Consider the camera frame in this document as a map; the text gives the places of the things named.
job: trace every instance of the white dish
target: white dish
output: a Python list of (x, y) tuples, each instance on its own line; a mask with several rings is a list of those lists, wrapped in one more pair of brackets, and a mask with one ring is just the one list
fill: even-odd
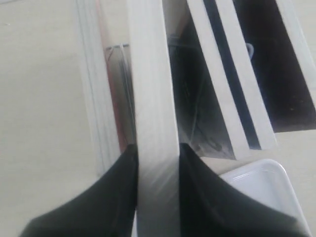
[(306, 233), (312, 236), (286, 171), (276, 161), (253, 162), (227, 172), (221, 178), (258, 202), (296, 217)]

